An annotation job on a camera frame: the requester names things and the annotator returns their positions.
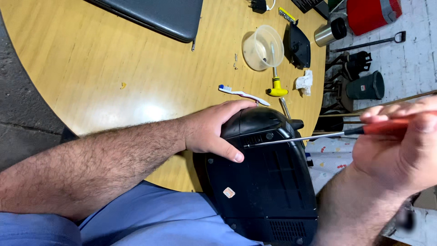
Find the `hairy forearm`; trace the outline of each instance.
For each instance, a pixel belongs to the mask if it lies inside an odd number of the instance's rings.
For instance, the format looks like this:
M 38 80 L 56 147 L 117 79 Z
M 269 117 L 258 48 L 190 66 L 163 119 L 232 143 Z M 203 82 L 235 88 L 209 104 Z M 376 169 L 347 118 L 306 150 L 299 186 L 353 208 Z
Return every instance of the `hairy forearm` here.
M 0 211 L 80 220 L 185 149 L 184 119 L 95 134 L 0 173 Z
M 354 168 L 335 176 L 321 191 L 315 245 L 371 245 L 408 194 L 383 189 Z

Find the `crumpled paper towel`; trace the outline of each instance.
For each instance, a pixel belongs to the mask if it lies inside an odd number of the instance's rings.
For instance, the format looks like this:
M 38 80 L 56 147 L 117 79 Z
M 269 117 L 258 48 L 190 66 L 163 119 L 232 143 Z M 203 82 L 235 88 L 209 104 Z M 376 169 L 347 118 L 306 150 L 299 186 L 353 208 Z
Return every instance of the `crumpled paper towel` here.
M 302 89 L 302 93 L 311 96 L 311 86 L 312 86 L 312 71 L 306 70 L 305 76 L 299 77 L 296 80 L 296 89 Z

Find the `laptop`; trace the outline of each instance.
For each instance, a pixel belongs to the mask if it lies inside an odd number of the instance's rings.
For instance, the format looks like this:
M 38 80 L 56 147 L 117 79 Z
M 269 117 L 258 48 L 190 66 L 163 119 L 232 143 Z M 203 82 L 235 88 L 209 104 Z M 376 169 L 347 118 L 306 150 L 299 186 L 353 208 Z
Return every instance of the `laptop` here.
M 182 42 L 196 38 L 203 0 L 87 0 Z

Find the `yellow t-handle screwdriver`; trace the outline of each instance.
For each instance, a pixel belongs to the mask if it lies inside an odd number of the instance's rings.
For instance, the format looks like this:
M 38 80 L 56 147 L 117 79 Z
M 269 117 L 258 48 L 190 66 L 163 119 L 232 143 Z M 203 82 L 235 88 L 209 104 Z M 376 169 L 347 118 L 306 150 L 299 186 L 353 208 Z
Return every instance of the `yellow t-handle screwdriver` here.
M 272 56 L 273 56 L 273 63 L 274 63 L 274 47 L 273 42 L 270 43 L 271 49 L 272 49 Z M 267 89 L 267 93 L 274 97 L 281 97 L 286 94 L 288 94 L 288 90 L 281 88 L 281 81 L 279 80 L 279 77 L 277 76 L 276 67 L 273 67 L 273 89 Z

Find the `round table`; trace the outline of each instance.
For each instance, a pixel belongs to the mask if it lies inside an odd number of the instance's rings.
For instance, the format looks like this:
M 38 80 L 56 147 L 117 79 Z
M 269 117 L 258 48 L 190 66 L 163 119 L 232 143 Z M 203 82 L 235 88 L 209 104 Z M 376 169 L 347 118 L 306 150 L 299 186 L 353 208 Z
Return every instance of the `round table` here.
M 273 72 L 254 71 L 244 62 L 242 40 L 260 25 L 282 36 L 283 7 L 299 19 L 311 42 L 311 96 L 293 89 L 304 71 L 286 59 L 277 68 L 288 109 L 301 119 L 302 136 L 317 122 L 323 96 L 325 52 L 314 31 L 326 24 L 314 10 L 303 14 L 290 0 L 277 0 L 264 14 L 247 1 L 204 0 L 196 49 L 109 13 L 84 0 L 0 0 L 12 44 L 35 87 L 55 114 L 78 136 L 151 121 L 181 117 L 226 100 L 218 85 L 267 100 Z M 235 55 L 237 70 L 234 69 Z M 178 191 L 201 191 L 189 151 L 175 155 L 147 177 Z

